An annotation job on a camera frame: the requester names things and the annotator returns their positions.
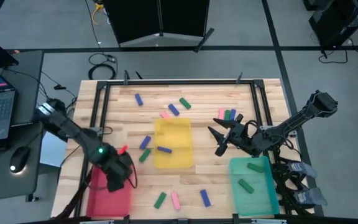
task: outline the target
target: black desk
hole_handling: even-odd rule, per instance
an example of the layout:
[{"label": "black desk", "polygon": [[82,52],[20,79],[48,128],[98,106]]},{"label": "black desk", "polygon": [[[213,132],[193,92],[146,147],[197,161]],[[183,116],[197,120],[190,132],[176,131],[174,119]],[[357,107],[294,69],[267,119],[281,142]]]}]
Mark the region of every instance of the black desk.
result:
[{"label": "black desk", "polygon": [[[27,195],[35,191],[38,179],[38,167],[41,155],[43,126],[40,123],[18,126],[11,129],[10,147],[0,152],[0,199]],[[13,174],[9,163],[14,151],[21,146],[31,148],[29,159],[23,171]]]},{"label": "black desk", "polygon": [[[41,51],[15,54],[18,66],[8,69],[26,73],[40,80],[42,68]],[[39,83],[25,75],[4,71],[4,77],[17,89],[18,96],[14,109],[14,124],[26,124],[34,118],[34,109],[38,96]],[[9,149],[0,152],[0,199],[34,193],[37,186],[41,143],[44,127],[40,123],[27,124],[11,128],[9,132]],[[13,174],[9,163],[14,151],[21,146],[31,148],[30,156],[24,170]]]},{"label": "black desk", "polygon": [[17,66],[8,69],[31,75],[33,78],[20,73],[5,70],[2,75],[17,91],[17,98],[12,118],[12,125],[33,123],[34,109],[37,103],[39,82],[41,80],[42,61],[44,54],[41,50],[14,54],[19,62]]}]

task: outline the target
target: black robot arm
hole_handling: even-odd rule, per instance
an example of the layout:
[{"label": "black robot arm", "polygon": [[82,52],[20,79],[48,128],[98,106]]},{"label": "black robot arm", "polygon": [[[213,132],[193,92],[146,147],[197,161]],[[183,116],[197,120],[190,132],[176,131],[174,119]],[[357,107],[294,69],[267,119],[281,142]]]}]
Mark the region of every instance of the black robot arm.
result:
[{"label": "black robot arm", "polygon": [[[256,121],[248,121],[246,124],[241,124],[243,119],[241,114],[237,116],[236,120],[230,121],[214,118],[214,121],[224,128],[230,128],[229,133],[224,137],[223,134],[208,127],[219,144],[215,154],[222,156],[227,149],[227,144],[231,143],[251,156],[257,157],[266,150],[280,147],[290,132],[301,128],[302,124],[308,120],[315,117],[327,118],[331,116],[337,111],[337,105],[338,102],[331,98],[328,93],[321,93],[317,90],[316,93],[310,96],[306,106],[301,111],[278,126],[268,128],[265,131],[257,126]],[[248,137],[249,125],[257,128],[257,131],[251,138]]]},{"label": "black robot arm", "polygon": [[106,174],[110,192],[123,188],[125,180],[132,174],[133,163],[130,155],[127,152],[118,154],[114,146],[100,141],[94,131],[79,127],[62,111],[56,110],[53,105],[57,105],[57,101],[49,99],[38,107],[37,114],[40,120],[61,129],[83,148],[84,155],[90,163]]}]

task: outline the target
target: red tray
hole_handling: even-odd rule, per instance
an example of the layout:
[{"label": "red tray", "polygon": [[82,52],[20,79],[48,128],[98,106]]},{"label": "red tray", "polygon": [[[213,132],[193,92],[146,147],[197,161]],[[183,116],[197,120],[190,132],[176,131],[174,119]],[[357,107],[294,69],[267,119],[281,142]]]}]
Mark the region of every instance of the red tray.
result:
[{"label": "red tray", "polygon": [[132,186],[128,180],[125,181],[123,189],[115,192],[109,192],[107,189],[98,190],[107,186],[106,175],[93,166],[90,186],[87,217],[125,217],[129,214]]}]

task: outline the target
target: pink block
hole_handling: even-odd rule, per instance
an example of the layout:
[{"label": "pink block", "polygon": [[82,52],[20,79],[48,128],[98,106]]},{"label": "pink block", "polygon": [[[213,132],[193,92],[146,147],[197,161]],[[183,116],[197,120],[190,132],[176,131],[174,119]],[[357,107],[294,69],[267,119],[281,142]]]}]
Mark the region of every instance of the pink block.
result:
[{"label": "pink block", "polygon": [[224,109],[219,109],[218,119],[224,119]]},{"label": "pink block", "polygon": [[160,113],[160,115],[161,115],[161,117],[163,117],[163,118],[169,118],[169,115],[166,113],[166,112],[161,112]]},{"label": "pink block", "polygon": [[178,195],[175,192],[172,192],[171,193],[171,198],[172,198],[172,202],[173,202],[173,206],[175,207],[175,210],[179,210],[180,209],[180,203],[179,203]]}]

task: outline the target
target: blue block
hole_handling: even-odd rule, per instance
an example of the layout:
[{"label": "blue block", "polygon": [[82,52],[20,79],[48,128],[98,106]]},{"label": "blue block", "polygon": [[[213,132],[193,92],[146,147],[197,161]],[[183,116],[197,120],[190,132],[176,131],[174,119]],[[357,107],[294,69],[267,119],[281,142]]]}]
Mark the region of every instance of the blue block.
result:
[{"label": "blue block", "polygon": [[167,149],[167,148],[160,147],[160,146],[157,147],[157,150],[167,152],[167,153],[172,153],[172,149]]},{"label": "blue block", "polygon": [[205,207],[211,206],[211,202],[209,201],[208,195],[206,194],[206,190],[201,190],[200,193],[203,198]]},{"label": "blue block", "polygon": [[179,111],[175,108],[175,106],[174,106],[173,104],[168,105],[168,108],[172,111],[172,113],[173,113],[175,116],[178,116],[178,115],[179,115]]},{"label": "blue block", "polygon": [[137,104],[139,106],[142,106],[143,105],[143,101],[142,99],[140,98],[140,95],[138,93],[135,94],[135,98],[136,98],[136,101],[137,101]]},{"label": "blue block", "polygon": [[235,116],[236,116],[236,110],[232,109],[230,112],[230,119],[234,119]]},{"label": "blue block", "polygon": [[142,144],[140,145],[139,149],[145,149],[150,139],[151,139],[150,136],[146,136],[146,138],[144,138]]}]

